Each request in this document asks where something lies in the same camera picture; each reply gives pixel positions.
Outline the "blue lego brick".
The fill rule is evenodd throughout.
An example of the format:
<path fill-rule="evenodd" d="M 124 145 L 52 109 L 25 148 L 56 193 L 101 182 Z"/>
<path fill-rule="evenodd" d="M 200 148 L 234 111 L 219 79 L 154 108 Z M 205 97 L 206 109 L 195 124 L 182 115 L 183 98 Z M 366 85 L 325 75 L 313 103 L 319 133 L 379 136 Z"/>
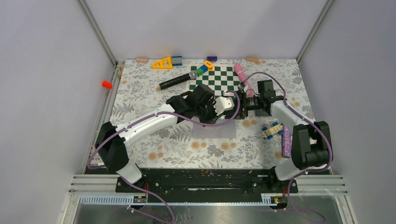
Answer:
<path fill-rule="evenodd" d="M 182 66 L 183 65 L 182 56 L 172 56 L 171 63 L 173 66 Z"/>

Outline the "wooden cylinder block left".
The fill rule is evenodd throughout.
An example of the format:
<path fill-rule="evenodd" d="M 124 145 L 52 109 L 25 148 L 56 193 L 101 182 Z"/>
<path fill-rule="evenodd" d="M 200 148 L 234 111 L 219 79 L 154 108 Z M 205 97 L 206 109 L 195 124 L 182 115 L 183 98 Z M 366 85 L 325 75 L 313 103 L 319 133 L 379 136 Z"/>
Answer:
<path fill-rule="evenodd" d="M 137 57 L 135 60 L 138 63 L 148 63 L 148 59 L 146 58 Z"/>

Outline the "beige toy car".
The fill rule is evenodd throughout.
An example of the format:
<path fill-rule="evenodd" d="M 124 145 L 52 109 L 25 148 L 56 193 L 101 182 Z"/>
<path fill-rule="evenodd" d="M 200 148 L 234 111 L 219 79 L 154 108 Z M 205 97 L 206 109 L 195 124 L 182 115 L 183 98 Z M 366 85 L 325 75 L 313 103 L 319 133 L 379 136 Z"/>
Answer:
<path fill-rule="evenodd" d="M 269 140 L 277 134 L 282 135 L 283 132 L 283 125 L 278 122 L 274 122 L 272 126 L 264 126 L 262 128 L 262 137 Z"/>

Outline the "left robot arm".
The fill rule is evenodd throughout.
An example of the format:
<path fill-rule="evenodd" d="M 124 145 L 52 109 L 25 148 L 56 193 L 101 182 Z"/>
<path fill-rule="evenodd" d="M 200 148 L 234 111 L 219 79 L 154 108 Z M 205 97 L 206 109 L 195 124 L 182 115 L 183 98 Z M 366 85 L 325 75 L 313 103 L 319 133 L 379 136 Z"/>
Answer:
<path fill-rule="evenodd" d="M 198 85 L 193 91 L 172 96 L 165 104 L 142 118 L 114 125 L 110 121 L 101 125 L 93 155 L 99 155 L 103 167 L 111 174 L 127 179 L 134 192 L 144 188 L 145 180 L 135 162 L 127 154 L 127 146 L 152 133 L 182 121 L 197 118 L 202 126 L 218 126 L 217 119 L 230 111 L 235 104 L 231 97 L 215 97 L 207 85 Z"/>

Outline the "purple lego brick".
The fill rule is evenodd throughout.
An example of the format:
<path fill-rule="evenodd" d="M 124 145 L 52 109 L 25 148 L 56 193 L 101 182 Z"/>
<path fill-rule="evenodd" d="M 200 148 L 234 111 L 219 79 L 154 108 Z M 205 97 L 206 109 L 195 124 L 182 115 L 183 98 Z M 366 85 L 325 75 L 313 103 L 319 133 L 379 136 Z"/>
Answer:
<path fill-rule="evenodd" d="M 207 59 L 207 61 L 210 61 L 210 62 L 215 62 L 218 60 L 218 58 L 216 56 L 207 56 L 206 59 Z"/>

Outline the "grey lego baseplate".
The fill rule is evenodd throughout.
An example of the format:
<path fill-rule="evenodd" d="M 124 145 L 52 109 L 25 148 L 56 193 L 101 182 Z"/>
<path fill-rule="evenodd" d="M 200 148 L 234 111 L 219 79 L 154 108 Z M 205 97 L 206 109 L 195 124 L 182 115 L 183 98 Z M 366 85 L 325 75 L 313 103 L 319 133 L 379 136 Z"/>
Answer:
<path fill-rule="evenodd" d="M 254 113 L 256 117 L 272 117 L 270 108 L 257 108 Z"/>

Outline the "green white chessboard mat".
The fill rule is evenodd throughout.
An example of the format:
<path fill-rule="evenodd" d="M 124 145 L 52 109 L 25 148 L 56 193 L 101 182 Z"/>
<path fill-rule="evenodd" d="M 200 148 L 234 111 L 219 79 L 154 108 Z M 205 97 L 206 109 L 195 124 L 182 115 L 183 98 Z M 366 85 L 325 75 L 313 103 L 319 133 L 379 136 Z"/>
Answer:
<path fill-rule="evenodd" d="M 240 81 L 233 66 L 214 66 L 196 79 L 187 81 L 186 90 L 193 91 L 196 86 L 205 84 L 214 91 L 215 98 L 228 90 L 237 91 Z"/>

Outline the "purple glitter microphone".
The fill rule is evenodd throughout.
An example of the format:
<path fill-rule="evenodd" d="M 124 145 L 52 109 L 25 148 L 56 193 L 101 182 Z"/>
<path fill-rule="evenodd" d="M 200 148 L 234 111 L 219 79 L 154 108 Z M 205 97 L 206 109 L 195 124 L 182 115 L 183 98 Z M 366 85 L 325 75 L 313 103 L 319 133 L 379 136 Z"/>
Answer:
<path fill-rule="evenodd" d="M 291 143 L 292 143 L 292 132 L 286 126 L 283 126 L 283 133 L 282 133 L 282 157 L 283 158 L 290 158 Z"/>

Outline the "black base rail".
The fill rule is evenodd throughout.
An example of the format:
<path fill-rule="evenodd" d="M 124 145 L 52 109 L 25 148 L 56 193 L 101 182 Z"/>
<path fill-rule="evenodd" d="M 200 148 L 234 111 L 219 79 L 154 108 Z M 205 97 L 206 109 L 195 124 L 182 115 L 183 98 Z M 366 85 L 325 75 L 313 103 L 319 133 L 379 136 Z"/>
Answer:
<path fill-rule="evenodd" d="M 297 193 L 296 181 L 276 181 L 268 169 L 143 168 L 135 186 L 168 203 L 258 203 L 261 195 Z"/>

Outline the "yellow triangle toy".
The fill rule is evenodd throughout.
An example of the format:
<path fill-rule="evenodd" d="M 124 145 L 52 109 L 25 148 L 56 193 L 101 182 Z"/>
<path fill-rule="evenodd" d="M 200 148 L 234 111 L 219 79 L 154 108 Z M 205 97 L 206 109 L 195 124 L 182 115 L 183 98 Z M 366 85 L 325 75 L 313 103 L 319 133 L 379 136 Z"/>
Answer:
<path fill-rule="evenodd" d="M 155 61 L 152 63 L 153 69 L 173 69 L 171 57 L 166 57 L 164 59 Z"/>

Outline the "black toy microphone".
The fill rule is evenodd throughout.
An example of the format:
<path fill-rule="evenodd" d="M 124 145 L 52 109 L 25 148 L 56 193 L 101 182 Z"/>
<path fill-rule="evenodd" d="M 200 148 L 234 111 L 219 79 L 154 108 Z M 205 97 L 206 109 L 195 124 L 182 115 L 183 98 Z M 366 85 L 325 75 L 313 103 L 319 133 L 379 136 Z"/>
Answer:
<path fill-rule="evenodd" d="M 195 70 L 191 70 L 190 72 L 180 75 L 178 77 L 175 77 L 173 79 L 170 79 L 168 81 L 162 82 L 159 84 L 159 87 L 161 90 L 170 88 L 172 86 L 175 86 L 177 84 L 181 84 L 183 82 L 189 81 L 191 79 L 196 79 L 198 77 L 198 73 Z"/>

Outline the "wooden cylinder block right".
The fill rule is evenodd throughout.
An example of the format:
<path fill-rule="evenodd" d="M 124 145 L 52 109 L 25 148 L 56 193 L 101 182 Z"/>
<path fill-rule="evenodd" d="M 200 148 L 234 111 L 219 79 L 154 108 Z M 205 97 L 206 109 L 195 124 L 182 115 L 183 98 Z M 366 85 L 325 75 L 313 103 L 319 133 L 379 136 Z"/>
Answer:
<path fill-rule="evenodd" d="M 261 63 L 260 60 L 259 60 L 258 58 L 256 58 L 256 57 L 249 57 L 249 56 L 246 57 L 246 61 L 247 61 L 247 62 L 256 63 L 256 64 L 260 64 L 260 63 Z"/>

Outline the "wooden cylinder block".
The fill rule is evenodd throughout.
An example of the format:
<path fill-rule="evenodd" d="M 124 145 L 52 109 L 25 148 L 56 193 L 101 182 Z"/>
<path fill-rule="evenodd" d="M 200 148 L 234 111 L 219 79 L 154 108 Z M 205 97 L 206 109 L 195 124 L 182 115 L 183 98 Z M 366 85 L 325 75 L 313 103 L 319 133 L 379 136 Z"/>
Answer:
<path fill-rule="evenodd" d="M 247 62 L 256 63 L 256 64 L 260 64 L 260 63 L 261 63 L 260 60 L 259 60 L 258 58 L 256 58 L 256 57 L 249 57 L 249 56 L 246 57 L 246 61 L 247 61 Z"/>
<path fill-rule="evenodd" d="M 137 57 L 135 60 L 138 63 L 148 63 L 148 59 L 146 58 Z"/>

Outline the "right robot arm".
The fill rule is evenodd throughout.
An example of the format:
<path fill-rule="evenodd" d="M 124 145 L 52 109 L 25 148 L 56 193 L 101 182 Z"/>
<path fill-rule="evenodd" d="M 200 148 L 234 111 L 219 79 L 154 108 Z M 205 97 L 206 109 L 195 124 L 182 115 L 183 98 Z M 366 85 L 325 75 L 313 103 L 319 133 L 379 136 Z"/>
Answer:
<path fill-rule="evenodd" d="M 243 119 L 249 111 L 263 110 L 278 120 L 291 133 L 291 156 L 285 162 L 272 168 L 268 179 L 269 189 L 280 192 L 286 187 L 286 180 L 298 177 L 304 172 L 321 172 L 327 170 L 333 161 L 333 151 L 329 125 L 324 121 L 311 121 L 297 112 L 286 101 L 286 96 L 277 95 L 273 82 L 258 82 L 259 94 L 248 97 L 246 81 L 238 86 L 240 99 L 237 118 Z"/>

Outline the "orange cap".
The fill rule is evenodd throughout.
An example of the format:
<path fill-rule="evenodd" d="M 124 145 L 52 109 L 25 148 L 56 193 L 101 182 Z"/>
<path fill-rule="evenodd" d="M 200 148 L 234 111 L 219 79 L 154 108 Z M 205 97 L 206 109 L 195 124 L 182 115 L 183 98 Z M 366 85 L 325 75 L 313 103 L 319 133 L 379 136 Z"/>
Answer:
<path fill-rule="evenodd" d="M 103 82 L 101 83 L 101 85 L 102 85 L 103 87 L 107 88 L 107 89 L 112 89 L 112 87 L 113 87 L 113 84 L 110 83 L 110 82 L 108 82 L 108 81 L 103 81 Z"/>

